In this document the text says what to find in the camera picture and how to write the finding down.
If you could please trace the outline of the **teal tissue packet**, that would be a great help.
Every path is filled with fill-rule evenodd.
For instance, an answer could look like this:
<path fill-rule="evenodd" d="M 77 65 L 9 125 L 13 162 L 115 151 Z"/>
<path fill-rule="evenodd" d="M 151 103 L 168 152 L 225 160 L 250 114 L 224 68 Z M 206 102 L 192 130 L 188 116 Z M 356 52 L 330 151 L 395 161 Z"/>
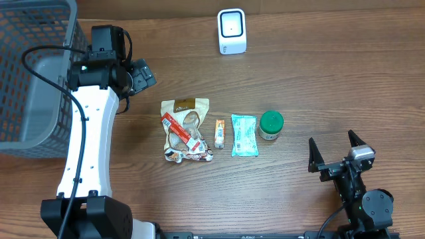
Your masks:
<path fill-rule="evenodd" d="M 231 119 L 234 130 L 232 156 L 257 157 L 256 117 L 232 114 Z"/>

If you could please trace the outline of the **white snack wrapper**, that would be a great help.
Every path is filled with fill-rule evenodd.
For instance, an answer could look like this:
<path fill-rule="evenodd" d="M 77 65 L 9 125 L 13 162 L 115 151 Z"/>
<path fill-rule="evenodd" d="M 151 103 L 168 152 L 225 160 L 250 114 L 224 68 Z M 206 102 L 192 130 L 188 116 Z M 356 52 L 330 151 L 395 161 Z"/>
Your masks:
<path fill-rule="evenodd" d="M 213 152 L 199 131 L 209 106 L 207 98 L 166 100 L 161 103 L 161 123 L 166 133 L 166 160 L 175 163 L 186 159 L 212 161 Z"/>

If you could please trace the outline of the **green lid jar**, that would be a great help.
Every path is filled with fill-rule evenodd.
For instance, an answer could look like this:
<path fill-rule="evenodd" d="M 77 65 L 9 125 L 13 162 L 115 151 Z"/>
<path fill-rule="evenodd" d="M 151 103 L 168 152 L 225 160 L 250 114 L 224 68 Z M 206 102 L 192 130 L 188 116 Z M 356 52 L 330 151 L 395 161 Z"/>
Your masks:
<path fill-rule="evenodd" d="M 284 126 L 284 118 L 280 112 L 267 111 L 260 118 L 258 133 L 261 138 L 271 141 L 275 140 Z"/>

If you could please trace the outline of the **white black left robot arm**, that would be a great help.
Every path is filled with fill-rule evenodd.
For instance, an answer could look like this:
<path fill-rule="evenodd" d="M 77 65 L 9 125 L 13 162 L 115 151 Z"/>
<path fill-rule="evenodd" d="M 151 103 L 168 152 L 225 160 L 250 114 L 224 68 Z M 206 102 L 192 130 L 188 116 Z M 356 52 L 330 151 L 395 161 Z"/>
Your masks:
<path fill-rule="evenodd" d="M 43 200 L 41 218 L 58 238 L 148 238 L 153 222 L 133 218 L 131 208 L 112 197 L 110 146 L 120 100 L 155 85 L 143 59 L 133 61 L 129 33 L 120 27 L 92 27 L 92 44 L 68 71 L 72 126 L 66 166 L 56 198 Z"/>

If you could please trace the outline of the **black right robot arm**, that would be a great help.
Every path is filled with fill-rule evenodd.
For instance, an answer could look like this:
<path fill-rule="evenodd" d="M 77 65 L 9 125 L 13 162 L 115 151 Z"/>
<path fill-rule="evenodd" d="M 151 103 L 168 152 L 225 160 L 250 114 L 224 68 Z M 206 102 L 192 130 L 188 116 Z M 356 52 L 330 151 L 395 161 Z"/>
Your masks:
<path fill-rule="evenodd" d="M 351 148 L 348 155 L 340 162 L 326 164 L 315 141 L 309 139 L 310 173 L 320 173 L 320 181 L 333 181 L 341 199 L 338 208 L 322 224 L 316 238 L 340 239 L 392 239 L 399 238 L 397 232 L 390 232 L 394 197 L 384 189 L 368 191 L 361 178 L 361 173 L 373 167 L 376 151 L 366 144 L 354 131 L 348 131 Z M 344 210 L 348 223 L 339 226 L 334 232 L 326 231 L 326 227 Z"/>

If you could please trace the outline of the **orange white snack packet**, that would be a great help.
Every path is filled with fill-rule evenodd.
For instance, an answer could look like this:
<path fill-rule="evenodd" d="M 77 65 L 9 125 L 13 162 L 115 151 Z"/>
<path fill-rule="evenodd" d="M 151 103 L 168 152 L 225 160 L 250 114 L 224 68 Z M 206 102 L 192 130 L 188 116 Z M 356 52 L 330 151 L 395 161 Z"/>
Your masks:
<path fill-rule="evenodd" d="M 223 119 L 217 119 L 214 131 L 214 146 L 217 149 L 224 148 L 225 139 L 225 121 Z"/>

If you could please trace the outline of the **red snack bar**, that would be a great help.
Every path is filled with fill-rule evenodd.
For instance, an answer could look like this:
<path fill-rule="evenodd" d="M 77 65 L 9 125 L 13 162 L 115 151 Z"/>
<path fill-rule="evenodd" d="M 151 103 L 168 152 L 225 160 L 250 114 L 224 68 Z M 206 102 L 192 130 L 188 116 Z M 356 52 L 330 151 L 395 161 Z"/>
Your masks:
<path fill-rule="evenodd" d="M 196 151 L 199 148 L 201 143 L 195 140 L 169 113 L 166 112 L 161 121 L 186 144 L 190 151 Z"/>

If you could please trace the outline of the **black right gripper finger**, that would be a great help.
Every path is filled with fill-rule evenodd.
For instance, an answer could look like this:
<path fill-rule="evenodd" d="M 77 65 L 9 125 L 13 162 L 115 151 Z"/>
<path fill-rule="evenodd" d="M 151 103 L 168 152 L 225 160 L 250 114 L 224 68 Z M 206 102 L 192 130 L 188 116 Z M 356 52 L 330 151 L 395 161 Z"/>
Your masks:
<path fill-rule="evenodd" d="M 319 149 L 312 137 L 309 138 L 309 164 L 308 171 L 315 173 L 319 171 L 319 167 L 324 166 L 325 162 Z"/>
<path fill-rule="evenodd" d="M 366 145 L 366 143 L 352 129 L 348 131 L 348 136 L 351 147 Z"/>

